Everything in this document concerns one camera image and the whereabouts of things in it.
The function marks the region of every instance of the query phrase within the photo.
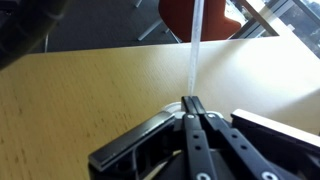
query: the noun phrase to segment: orange chair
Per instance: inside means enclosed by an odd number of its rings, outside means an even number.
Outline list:
[[[162,21],[184,42],[191,41],[193,6],[194,0],[159,0]],[[241,28],[239,22],[225,17],[225,6],[226,0],[205,0],[201,41],[227,39]]]

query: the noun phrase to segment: black cable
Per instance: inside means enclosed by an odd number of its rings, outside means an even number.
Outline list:
[[[71,1],[22,1],[0,29],[0,70],[37,46],[62,19]]]

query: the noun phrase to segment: light wood tabletop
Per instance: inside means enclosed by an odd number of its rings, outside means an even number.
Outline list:
[[[87,157],[187,94],[190,44],[32,54],[0,72],[0,179],[89,179]],[[195,95],[317,134],[320,61],[274,37],[201,44]]]

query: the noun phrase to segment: clear plastic rod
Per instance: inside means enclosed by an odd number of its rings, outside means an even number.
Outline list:
[[[202,17],[203,17],[204,0],[195,0],[192,21],[192,34],[191,34],[191,54],[189,65],[189,82],[188,93],[189,96],[193,95],[194,87],[197,78],[197,64],[199,58],[199,45],[201,40]]]

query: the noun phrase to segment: screw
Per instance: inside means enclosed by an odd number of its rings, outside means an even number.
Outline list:
[[[275,174],[268,171],[263,172],[261,176],[263,180],[278,180],[278,177]]]
[[[216,117],[214,114],[208,114],[209,118],[214,118]]]
[[[189,114],[189,115],[188,115],[188,118],[192,119],[192,118],[194,118],[194,115]]]
[[[197,174],[197,180],[211,180],[211,178],[206,173],[199,173]]]

